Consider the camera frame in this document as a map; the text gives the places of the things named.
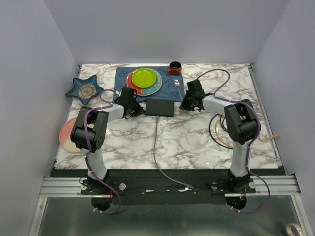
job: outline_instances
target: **gray cable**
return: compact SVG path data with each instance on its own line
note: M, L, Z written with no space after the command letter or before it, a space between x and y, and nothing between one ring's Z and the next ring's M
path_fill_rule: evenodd
M167 176L167 175L161 170L161 168L159 167L159 165L158 165L158 163L157 163L157 160L156 160L156 144L157 144L157 139L158 139L158 117L159 117L159 116L157 116L156 133L155 133L154 145L153 145L153 158L154 158L154 162L155 162L155 164L156 164L158 170L159 170L165 177L167 177L169 180L171 180L171 181L173 181L173 182L175 182L175 183L179 183L179 184L181 184L181 185L183 185L183 186L185 186L185 187L188 187L188 188L193 189L193 186L191 186L191 185L189 185L189 184L186 184L186 183L179 182L179 181L174 180L174 179L172 179L171 177Z

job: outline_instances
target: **glass panel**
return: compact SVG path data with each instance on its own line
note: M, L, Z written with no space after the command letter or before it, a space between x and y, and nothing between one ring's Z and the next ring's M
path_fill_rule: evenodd
M245 209L266 197L248 197ZM273 196L255 214L226 205L123 206L117 215L95 213L89 198L49 199L40 236L282 236L287 223L299 223L290 196Z

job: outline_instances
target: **green plate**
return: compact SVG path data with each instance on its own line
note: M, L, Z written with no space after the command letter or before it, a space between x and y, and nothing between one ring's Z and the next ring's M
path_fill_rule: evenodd
M131 80L139 88L148 88L156 82L157 75L149 68L140 68L134 72Z

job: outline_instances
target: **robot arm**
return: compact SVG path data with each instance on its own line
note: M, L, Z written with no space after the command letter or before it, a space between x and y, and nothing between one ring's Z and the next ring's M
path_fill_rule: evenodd
M90 107L85 106L80 109L70 136L71 141L85 155L89 153L89 149L84 131L84 116L89 109ZM134 89L123 87L121 95L111 107L100 111L92 111L89 114L87 124L93 125L93 127L88 127L88 136L92 148L92 152L89 154L89 165L100 179L104 179L107 174L107 168L100 149L104 143L107 123L115 119L136 117L142 113L144 113L144 109L135 100ZM95 179L91 173L88 173L88 176Z
M187 111L206 110L225 116L228 133L233 140L233 158L229 170L232 185L242 186L249 181L249 173L245 166L246 149L248 143L257 132L257 122L252 112L244 105L231 103L205 94L199 80L187 83L188 90L180 105L180 109Z

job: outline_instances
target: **orange cup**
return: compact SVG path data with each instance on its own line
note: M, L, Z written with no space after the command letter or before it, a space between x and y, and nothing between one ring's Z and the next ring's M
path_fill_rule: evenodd
M179 75L182 72L182 65L178 61L170 63L167 73L169 75Z

